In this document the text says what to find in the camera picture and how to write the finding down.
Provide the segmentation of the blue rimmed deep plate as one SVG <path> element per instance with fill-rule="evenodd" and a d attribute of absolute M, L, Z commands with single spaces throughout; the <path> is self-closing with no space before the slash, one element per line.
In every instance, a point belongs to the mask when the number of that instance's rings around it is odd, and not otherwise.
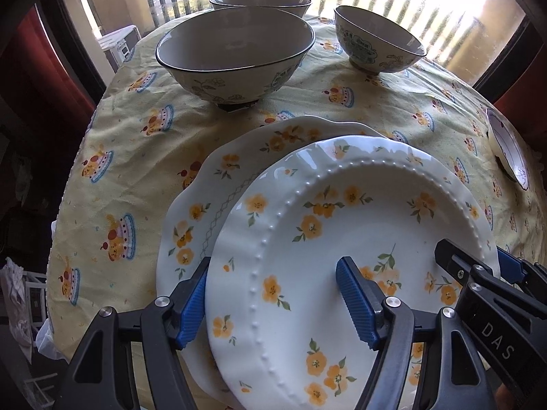
<path fill-rule="evenodd" d="M 494 109 L 488 107 L 486 117 L 489 123 L 487 136 L 496 160 L 509 179 L 527 191 L 530 187 L 528 169 L 515 135 Z"/>

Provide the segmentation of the white plastic balcony crate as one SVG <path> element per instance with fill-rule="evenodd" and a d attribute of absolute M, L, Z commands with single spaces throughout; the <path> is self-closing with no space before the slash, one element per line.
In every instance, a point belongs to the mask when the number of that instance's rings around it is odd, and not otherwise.
<path fill-rule="evenodd" d="M 97 41 L 109 65 L 116 72 L 124 62 L 131 59 L 134 47 L 140 40 L 137 26 L 128 25 L 103 35 Z"/>

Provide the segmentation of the beaded rim flower plate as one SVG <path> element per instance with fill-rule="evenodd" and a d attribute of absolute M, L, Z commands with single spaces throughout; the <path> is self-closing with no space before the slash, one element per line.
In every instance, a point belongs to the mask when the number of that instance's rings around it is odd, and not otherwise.
<path fill-rule="evenodd" d="M 229 213 L 207 275 L 211 351 L 240 405 L 353 408 L 375 353 L 336 285 L 337 261 L 349 256 L 384 294 L 436 312 L 461 292 L 435 261 L 442 239 L 499 266 L 479 202 L 410 145 L 344 136 L 267 168 Z"/>

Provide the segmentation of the near floral ceramic bowl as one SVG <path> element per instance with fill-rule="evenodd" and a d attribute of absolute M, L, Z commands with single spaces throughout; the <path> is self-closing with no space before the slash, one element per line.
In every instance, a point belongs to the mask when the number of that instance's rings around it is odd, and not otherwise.
<path fill-rule="evenodd" d="M 426 47 L 410 31 L 367 9 L 339 5 L 335 26 L 349 61 L 368 72 L 399 72 L 426 57 Z"/>

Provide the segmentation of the red curtain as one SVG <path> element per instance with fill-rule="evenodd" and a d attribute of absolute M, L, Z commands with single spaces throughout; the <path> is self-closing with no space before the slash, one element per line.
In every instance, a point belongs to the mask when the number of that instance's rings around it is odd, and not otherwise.
<path fill-rule="evenodd" d="M 5 88 L 16 102 L 52 132 L 82 135 L 95 104 L 69 75 L 49 42 L 36 9 L 30 9 L 5 48 L 2 59 L 12 82 Z"/>

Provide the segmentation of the large floral ceramic bowl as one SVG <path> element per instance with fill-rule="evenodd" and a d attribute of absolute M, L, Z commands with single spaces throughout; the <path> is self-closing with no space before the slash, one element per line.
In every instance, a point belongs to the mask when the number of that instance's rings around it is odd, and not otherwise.
<path fill-rule="evenodd" d="M 186 19 L 156 47 L 156 59 L 185 91 L 217 106 L 254 103 L 278 91 L 315 43 L 303 18 L 237 6 Z"/>

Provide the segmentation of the yellow patterned tablecloth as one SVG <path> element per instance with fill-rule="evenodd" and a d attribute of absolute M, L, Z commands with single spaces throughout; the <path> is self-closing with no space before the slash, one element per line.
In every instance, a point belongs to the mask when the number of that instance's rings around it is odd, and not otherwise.
<path fill-rule="evenodd" d="M 56 349 L 71 363 L 71 385 L 114 357 L 110 338 L 136 313 L 134 408 L 155 407 L 146 375 L 141 314 L 159 296 L 156 269 L 163 220 L 173 200 L 220 146 L 285 119 L 314 116 L 359 122 L 431 155 L 469 189 L 491 225 L 495 248 L 544 264 L 546 193 L 537 162 L 519 146 L 530 187 L 501 171 L 487 136 L 487 108 L 472 87 L 422 58 L 395 73 L 356 67 L 336 37 L 335 20 L 305 19 L 315 44 L 278 91 L 247 105 L 217 106 L 191 94 L 156 59 L 160 39 L 181 22 L 137 43 L 98 105 L 74 162 L 56 221 L 47 269 L 47 304 Z M 195 382 L 197 408 L 246 409 L 216 364 L 205 316 L 178 354 Z"/>

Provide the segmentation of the middle floral ceramic bowl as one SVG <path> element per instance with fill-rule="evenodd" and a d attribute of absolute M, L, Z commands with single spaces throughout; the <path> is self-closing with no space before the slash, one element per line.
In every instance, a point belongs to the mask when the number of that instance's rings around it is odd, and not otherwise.
<path fill-rule="evenodd" d="M 303 17 L 311 6 L 311 0 L 210 0 L 214 9 L 232 6 L 259 6 L 260 8 L 280 9 Z"/>

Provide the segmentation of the scalloped yellow flower plate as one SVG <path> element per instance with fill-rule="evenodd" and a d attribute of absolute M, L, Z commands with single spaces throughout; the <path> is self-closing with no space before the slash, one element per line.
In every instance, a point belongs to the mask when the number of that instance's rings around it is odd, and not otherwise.
<path fill-rule="evenodd" d="M 169 295 L 178 282 L 191 277 L 203 257 L 212 254 L 228 213 L 262 171 L 304 145 L 351 134 L 381 135 L 359 122 L 302 116 L 247 132 L 202 163 L 195 162 L 195 175 L 187 177 L 163 220 L 157 293 Z"/>

